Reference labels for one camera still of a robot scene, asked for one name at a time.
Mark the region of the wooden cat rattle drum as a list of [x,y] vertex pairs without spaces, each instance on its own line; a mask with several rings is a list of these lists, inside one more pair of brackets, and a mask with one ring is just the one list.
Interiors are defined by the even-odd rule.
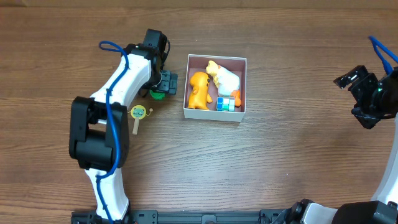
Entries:
[[140,120],[149,116],[152,112],[153,112],[152,108],[149,108],[147,110],[142,105],[136,105],[131,109],[130,115],[134,118],[134,125],[133,125],[133,129],[132,129],[133,135],[137,135],[137,133],[138,133]]

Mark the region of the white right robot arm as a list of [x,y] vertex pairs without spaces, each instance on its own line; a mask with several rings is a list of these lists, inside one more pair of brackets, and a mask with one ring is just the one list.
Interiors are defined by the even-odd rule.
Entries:
[[351,113],[364,129],[393,121],[392,145],[384,170],[369,199],[336,208],[301,200],[280,215],[282,223],[397,223],[397,68],[388,68],[382,78],[377,78],[364,65],[358,65],[334,83],[352,94]]

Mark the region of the orange dinosaur toy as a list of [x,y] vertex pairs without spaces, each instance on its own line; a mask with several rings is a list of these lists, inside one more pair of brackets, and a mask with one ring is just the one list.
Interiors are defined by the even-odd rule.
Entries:
[[213,102],[208,93],[210,78],[205,72],[195,72],[190,79],[192,92],[188,98],[189,109],[209,110],[207,104]]

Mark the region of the green round plastic wheel toy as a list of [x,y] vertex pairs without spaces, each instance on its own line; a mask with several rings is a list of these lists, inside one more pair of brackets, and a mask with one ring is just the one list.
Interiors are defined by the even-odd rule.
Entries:
[[165,98],[165,93],[158,93],[152,90],[149,93],[151,97],[155,100],[163,100]]

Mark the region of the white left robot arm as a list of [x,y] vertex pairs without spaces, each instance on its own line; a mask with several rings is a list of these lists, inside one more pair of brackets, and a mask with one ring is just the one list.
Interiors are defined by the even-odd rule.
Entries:
[[98,91],[71,105],[69,155],[90,178],[97,201],[94,211],[73,212],[71,222],[132,223],[121,170],[129,152],[127,109],[141,90],[175,95],[178,76],[164,70],[170,42],[159,30],[147,29],[140,44],[103,40],[99,47],[121,60]]

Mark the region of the white yellow duck toy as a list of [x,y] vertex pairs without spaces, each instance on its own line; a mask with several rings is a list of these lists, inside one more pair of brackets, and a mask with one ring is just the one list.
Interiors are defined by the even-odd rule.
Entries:
[[213,60],[208,61],[206,72],[213,77],[213,82],[218,89],[218,95],[222,97],[232,96],[235,99],[235,107],[240,107],[242,103],[240,78]]

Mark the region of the colourful puzzle cube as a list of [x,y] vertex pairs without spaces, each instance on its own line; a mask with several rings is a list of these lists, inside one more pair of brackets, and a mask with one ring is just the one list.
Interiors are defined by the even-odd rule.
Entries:
[[217,97],[216,102],[217,111],[234,111],[235,110],[235,98],[230,97]]

